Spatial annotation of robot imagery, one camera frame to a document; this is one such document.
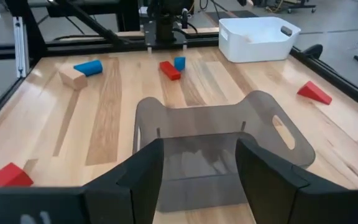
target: wooden tabletop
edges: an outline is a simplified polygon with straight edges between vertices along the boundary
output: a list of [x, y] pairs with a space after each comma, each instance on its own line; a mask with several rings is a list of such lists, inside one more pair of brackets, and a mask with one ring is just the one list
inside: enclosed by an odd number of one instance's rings
[[[186, 57], [181, 80], [158, 63]], [[62, 85], [58, 69], [100, 59], [103, 74], [88, 87]], [[328, 106], [296, 93], [312, 81], [332, 96]], [[23, 167], [36, 186], [83, 185], [132, 154], [135, 109], [148, 96], [166, 106], [230, 105], [252, 90], [271, 94], [316, 151], [308, 168], [358, 188], [358, 104], [302, 63], [231, 63], [217, 47], [43, 58], [0, 111], [0, 168]], [[252, 223], [248, 205], [156, 213], [155, 223]]]

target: white plastic bin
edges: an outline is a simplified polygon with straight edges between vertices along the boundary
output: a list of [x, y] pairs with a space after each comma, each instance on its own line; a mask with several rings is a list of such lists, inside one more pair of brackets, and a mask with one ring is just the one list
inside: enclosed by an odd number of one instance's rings
[[231, 62], [284, 60], [300, 32], [277, 17], [220, 19], [219, 49]]

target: gray floor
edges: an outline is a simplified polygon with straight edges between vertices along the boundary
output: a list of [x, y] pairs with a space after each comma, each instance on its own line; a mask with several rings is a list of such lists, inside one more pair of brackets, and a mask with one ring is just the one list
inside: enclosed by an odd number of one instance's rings
[[[305, 49], [313, 44], [323, 44], [324, 51], [321, 59], [332, 66], [344, 78], [358, 86], [358, 63], [353, 59], [358, 54], [358, 0], [311, 0], [309, 4], [316, 4], [316, 12], [310, 9], [294, 10], [291, 14], [282, 12], [271, 14], [262, 8], [240, 7], [236, 0], [216, 0], [230, 11], [249, 10], [259, 16], [278, 16], [300, 27], [302, 33], [298, 38], [297, 46]], [[0, 7], [0, 44], [13, 43], [12, 17]], [[207, 11], [214, 11], [210, 3]], [[80, 32], [65, 18], [48, 18], [44, 8], [33, 9], [35, 19], [45, 40], [53, 40], [63, 35], [78, 35]], [[96, 19], [103, 26], [117, 31], [114, 14], [97, 15]], [[83, 29], [86, 34], [94, 32], [76, 18], [72, 20]], [[212, 27], [212, 23], [202, 13], [196, 13], [191, 22], [196, 27]], [[15, 81], [15, 63], [13, 60], [0, 61], [0, 96]]]

